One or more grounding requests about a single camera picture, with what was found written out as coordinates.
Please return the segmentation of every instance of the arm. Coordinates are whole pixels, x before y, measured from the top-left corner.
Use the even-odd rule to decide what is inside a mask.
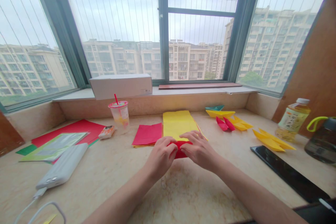
[[[177,152],[170,136],[160,138],[144,167],[115,194],[101,204],[83,224],[126,223],[149,189],[167,172]]]
[[[281,200],[221,157],[200,132],[187,132],[180,137],[188,138],[192,142],[192,145],[182,145],[181,150],[194,163],[220,177],[258,223],[307,224]]]

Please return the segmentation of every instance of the windowsill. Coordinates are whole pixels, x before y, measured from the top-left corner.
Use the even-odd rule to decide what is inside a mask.
[[[250,89],[247,87],[220,87],[220,88],[203,88],[203,89],[171,89],[171,90],[159,90],[159,87],[153,87],[153,93],[150,95],[135,96],[135,97],[148,97],[148,96],[175,96],[175,95],[196,95],[205,93],[223,93],[223,94],[242,94],[242,93],[258,93],[258,90]],[[57,97],[53,99],[55,102],[64,102],[71,100],[93,100],[95,95],[92,89],[83,89],[65,96]]]

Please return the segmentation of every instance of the hand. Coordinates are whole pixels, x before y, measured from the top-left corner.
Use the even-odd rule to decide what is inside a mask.
[[[177,145],[174,144],[175,142],[177,141],[170,136],[164,136],[156,141],[154,148],[143,167],[155,182],[158,181],[171,167],[178,149]]]
[[[192,145],[183,144],[181,151],[195,164],[215,173],[216,165],[222,157],[210,146],[202,133],[199,131],[190,131],[180,135],[180,137],[187,138],[192,142]]]

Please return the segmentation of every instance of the green handle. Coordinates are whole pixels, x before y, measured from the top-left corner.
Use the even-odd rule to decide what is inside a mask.
[[[328,117],[316,117],[316,118],[314,118],[314,119],[308,124],[308,126],[307,126],[307,130],[310,131],[310,132],[315,132],[315,131],[316,131],[317,123],[318,123],[319,121],[321,121],[321,120],[325,120],[325,119],[328,119]],[[309,128],[310,128],[310,126],[311,126],[312,124],[314,124],[313,129],[310,130]]]

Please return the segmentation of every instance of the plastic cup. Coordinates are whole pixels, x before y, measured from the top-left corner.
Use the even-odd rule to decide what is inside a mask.
[[[114,102],[108,105],[111,109],[116,128],[122,132],[128,131],[130,126],[127,105],[128,101],[119,101],[119,104]]]

